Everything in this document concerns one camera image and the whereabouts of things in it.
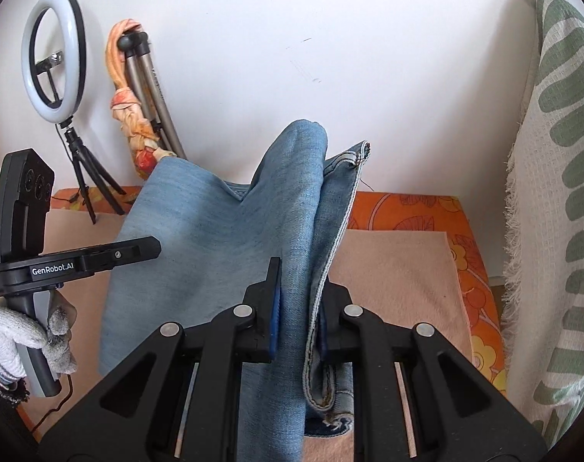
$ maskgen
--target blue denim fabric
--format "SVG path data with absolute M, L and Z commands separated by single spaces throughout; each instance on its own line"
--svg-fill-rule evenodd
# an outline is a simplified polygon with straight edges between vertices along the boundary
M 102 321 L 103 374 L 162 323 L 198 325 L 241 302 L 246 287 L 265 278 L 269 258 L 282 258 L 278 354 L 270 365 L 243 367 L 239 462 L 299 461 L 308 404 L 317 420 L 339 422 L 339 433 L 349 426 L 350 401 L 334 392 L 350 387 L 350 375 L 339 370 L 335 381 L 336 371 L 315 358 L 315 307 L 369 148 L 362 143 L 325 162 L 326 146 L 320 125 L 292 123 L 266 152 L 251 185 L 164 158 L 119 234 L 119 240 L 152 234 L 162 252 L 112 272 Z M 317 375 L 309 379 L 311 369 Z

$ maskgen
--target orange floral tablecloth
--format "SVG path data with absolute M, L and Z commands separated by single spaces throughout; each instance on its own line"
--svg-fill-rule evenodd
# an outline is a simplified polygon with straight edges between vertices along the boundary
M 129 211 L 141 188 L 124 189 L 127 194 L 122 196 L 111 191 L 123 209 Z M 99 189 L 89 188 L 89 197 L 96 213 L 114 213 Z M 52 208 L 86 210 L 77 189 L 57 192 L 52 199 Z M 451 196 L 359 192 L 348 228 L 446 232 L 469 317 L 474 365 L 505 393 L 504 351 L 497 308 L 478 245 L 459 200 Z

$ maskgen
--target tripod leg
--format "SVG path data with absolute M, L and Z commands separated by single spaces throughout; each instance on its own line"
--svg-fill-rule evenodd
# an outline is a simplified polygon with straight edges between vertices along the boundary
M 93 210 L 93 205 L 91 204 L 91 200 L 89 198 L 89 189 L 87 185 L 84 183 L 84 177 L 82 176 L 82 171 L 80 170 L 80 161 L 78 158 L 77 151 L 72 151 L 74 154 L 74 158 L 72 158 L 72 164 L 74 165 L 74 173 L 75 179 L 78 181 L 78 187 L 80 188 L 80 194 L 84 199 L 84 203 L 87 206 L 87 210 L 89 211 L 89 215 L 91 217 L 91 222 L 94 224 L 96 222 L 95 219 L 95 212 Z
M 112 176 L 110 174 L 108 174 L 108 171 L 103 167 L 103 165 L 101 163 L 99 163 L 99 160 L 93 155 L 91 150 L 87 146 L 84 146 L 84 149 L 85 149 L 85 152 L 87 153 L 87 157 L 91 159 L 96 170 L 101 174 L 103 179 L 106 182 L 108 182 L 109 185 L 112 186 L 112 189 L 114 189 L 114 191 L 118 192 L 118 194 L 127 194 L 125 192 L 125 189 L 120 187 L 116 183 L 116 181 L 112 178 Z
M 82 166 L 84 166 L 84 169 L 91 176 L 91 179 L 93 179 L 93 182 L 95 182 L 95 185 L 101 191 L 102 196 L 106 198 L 106 201 L 108 201 L 112 209 L 117 213 L 117 215 L 124 216 L 125 210 L 121 208 L 117 200 L 114 199 L 114 196 L 108 189 L 108 186 L 106 186 L 106 183 L 103 182 L 102 176 L 100 176 L 100 173 L 97 171 L 93 160 L 91 160 L 90 153 L 88 152 L 87 148 L 85 146 L 78 147 L 77 156 L 80 159 Z

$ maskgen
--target gloved hand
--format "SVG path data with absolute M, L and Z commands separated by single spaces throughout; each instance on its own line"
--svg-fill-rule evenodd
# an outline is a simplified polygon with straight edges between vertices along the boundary
M 69 350 L 70 328 L 75 322 L 75 307 L 54 290 L 48 328 L 37 321 L 5 307 L 0 299 L 0 388 L 12 390 L 26 376 L 16 344 L 41 349 L 50 369 L 57 373 L 74 373 L 77 369 Z

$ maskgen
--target ring light stand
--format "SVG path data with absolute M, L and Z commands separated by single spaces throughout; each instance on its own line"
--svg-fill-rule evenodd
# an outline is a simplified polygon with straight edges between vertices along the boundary
M 57 15 L 63 34 L 64 50 L 55 52 L 44 60 L 35 62 L 35 37 L 39 24 L 48 9 Z M 84 91 L 84 80 L 87 66 L 87 53 L 84 38 L 84 22 L 77 0 L 39 0 L 31 10 L 26 21 L 25 33 L 22 39 L 22 73 L 26 93 L 37 113 L 50 123 L 58 124 L 65 131 L 65 139 L 71 152 L 71 162 L 75 177 L 80 188 L 80 194 L 89 211 L 93 224 L 96 222 L 93 205 L 89 198 L 89 188 L 84 182 L 80 165 L 84 167 L 102 196 L 108 201 L 112 209 L 120 216 L 125 211 L 115 200 L 106 186 L 106 182 L 118 194 L 125 191 L 110 176 L 93 153 L 84 145 L 82 139 L 71 126 L 72 116 L 78 109 Z M 65 63 L 65 90 L 63 98 L 59 97 L 56 85 L 50 70 Z M 46 73 L 54 99 L 51 100 L 44 93 L 39 82 L 39 76 Z

